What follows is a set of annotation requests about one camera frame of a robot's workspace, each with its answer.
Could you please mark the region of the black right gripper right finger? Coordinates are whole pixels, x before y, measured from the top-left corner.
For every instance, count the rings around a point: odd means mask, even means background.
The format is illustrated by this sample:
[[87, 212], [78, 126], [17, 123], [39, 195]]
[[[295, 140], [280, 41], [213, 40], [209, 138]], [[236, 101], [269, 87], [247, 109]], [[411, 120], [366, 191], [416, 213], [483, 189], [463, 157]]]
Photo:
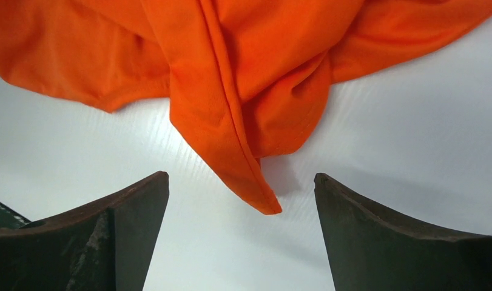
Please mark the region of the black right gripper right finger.
[[314, 184], [336, 290], [492, 290], [492, 235], [415, 219], [324, 173]]

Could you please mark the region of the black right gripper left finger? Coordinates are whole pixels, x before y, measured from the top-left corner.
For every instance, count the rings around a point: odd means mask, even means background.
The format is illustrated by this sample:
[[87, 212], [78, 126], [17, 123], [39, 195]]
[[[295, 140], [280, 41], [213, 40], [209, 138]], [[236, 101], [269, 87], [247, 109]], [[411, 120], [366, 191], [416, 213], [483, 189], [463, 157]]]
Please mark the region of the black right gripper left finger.
[[0, 290], [142, 290], [168, 199], [159, 171], [36, 221], [0, 202]]

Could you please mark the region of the orange t shirt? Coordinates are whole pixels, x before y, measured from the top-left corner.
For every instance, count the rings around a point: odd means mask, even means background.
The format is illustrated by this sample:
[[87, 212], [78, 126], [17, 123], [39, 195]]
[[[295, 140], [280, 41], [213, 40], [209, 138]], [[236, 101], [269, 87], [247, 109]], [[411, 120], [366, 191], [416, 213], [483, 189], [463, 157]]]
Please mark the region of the orange t shirt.
[[186, 142], [274, 215], [260, 160], [305, 143], [332, 84], [432, 53], [491, 16], [492, 1], [0, 1], [0, 77], [106, 112], [169, 97]]

